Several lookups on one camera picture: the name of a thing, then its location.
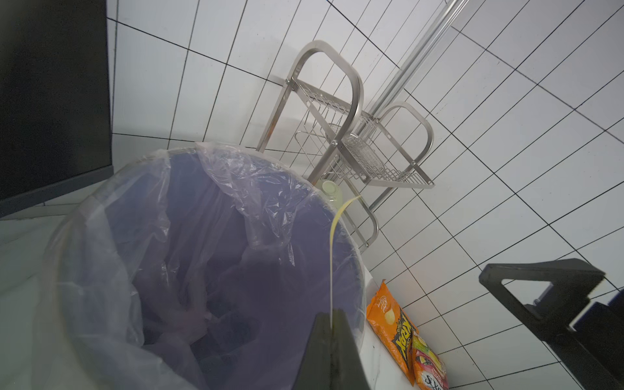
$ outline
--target purple trash can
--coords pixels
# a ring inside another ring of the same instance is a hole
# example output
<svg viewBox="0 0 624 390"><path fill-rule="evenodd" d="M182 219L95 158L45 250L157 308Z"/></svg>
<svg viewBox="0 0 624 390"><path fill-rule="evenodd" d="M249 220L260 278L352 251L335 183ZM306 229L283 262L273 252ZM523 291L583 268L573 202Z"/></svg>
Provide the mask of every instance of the purple trash can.
<svg viewBox="0 0 624 390"><path fill-rule="evenodd" d="M94 388L290 389L314 316L329 311L334 213L243 148L129 164L52 237L35 329L34 366L48 368L33 385L78 370L71 381ZM363 266L342 223L333 267L334 307L359 342Z"/></svg>

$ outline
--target metal rod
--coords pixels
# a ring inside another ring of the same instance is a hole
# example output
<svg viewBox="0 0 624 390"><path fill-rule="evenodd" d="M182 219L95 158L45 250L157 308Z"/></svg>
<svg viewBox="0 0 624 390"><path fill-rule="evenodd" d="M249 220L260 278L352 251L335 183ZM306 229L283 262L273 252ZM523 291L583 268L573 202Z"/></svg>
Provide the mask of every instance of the metal rod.
<svg viewBox="0 0 624 390"><path fill-rule="evenodd" d="M418 45L411 52L404 65L401 67L401 70L394 76L390 84L388 84L384 92L373 105L373 108L369 111L374 117L377 117L385 106L395 100L401 89L403 89L409 79L411 79L418 68L420 68L423 61L427 58L467 3L468 0L451 0L446 8L440 12L420 42L418 42Z"/></svg>

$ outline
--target stainless steel rack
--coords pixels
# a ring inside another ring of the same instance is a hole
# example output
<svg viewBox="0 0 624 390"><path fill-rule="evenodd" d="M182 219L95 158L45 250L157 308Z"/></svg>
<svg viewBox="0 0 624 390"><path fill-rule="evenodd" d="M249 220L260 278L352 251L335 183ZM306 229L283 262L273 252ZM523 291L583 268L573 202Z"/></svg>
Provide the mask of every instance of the stainless steel rack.
<svg viewBox="0 0 624 390"><path fill-rule="evenodd" d="M326 54L345 73L351 83L351 103L298 79L303 65L316 52ZM405 102L393 103L383 109L379 117L373 117L362 110L363 89L359 74L329 44L323 41L307 44L295 59L256 150L264 152L286 101L294 91L308 109L301 121L303 125L300 128L303 127L303 130L295 129L293 137L299 145L299 153L304 154L314 167L307 177L313 185L321 178L343 181L356 195L359 195L359 191L352 182L354 179L367 185L387 188L432 188L433 181L418 166L433 141L431 125L414 107ZM409 111L427 132L427 141L416 158L412 158L382 124L394 109ZM384 156L376 145L381 139L388 139L396 152L405 158L405 169L397 169ZM380 196L381 199L378 198L373 204L380 204L388 193L385 191ZM366 201L360 197L359 203L373 223L373 233L368 239L363 237L349 214L344 215L364 243L365 250L377 238L379 226Z"/></svg>

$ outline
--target plastic trash bag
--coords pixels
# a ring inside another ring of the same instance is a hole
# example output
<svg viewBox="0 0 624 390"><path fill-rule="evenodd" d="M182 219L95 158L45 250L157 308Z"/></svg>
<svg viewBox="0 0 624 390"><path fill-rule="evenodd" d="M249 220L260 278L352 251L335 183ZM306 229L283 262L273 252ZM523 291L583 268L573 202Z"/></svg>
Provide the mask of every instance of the plastic trash bag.
<svg viewBox="0 0 624 390"><path fill-rule="evenodd" d="M332 210L277 161L214 143L128 164L61 223L41 273L35 389L290 389L329 311ZM342 223L334 307L356 342L361 259Z"/></svg>

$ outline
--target orange snack bag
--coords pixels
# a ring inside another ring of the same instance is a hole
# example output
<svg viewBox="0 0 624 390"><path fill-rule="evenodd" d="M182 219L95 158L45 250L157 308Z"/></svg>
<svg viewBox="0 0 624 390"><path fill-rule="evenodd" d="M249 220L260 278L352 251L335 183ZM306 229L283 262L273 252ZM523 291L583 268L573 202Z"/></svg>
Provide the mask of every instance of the orange snack bag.
<svg viewBox="0 0 624 390"><path fill-rule="evenodd" d="M412 332L417 329L392 297L385 282L381 282L379 291L366 307L366 319L413 386Z"/></svg>
<svg viewBox="0 0 624 390"><path fill-rule="evenodd" d="M448 390L444 362L437 357L415 329L412 334L414 376L421 390Z"/></svg>

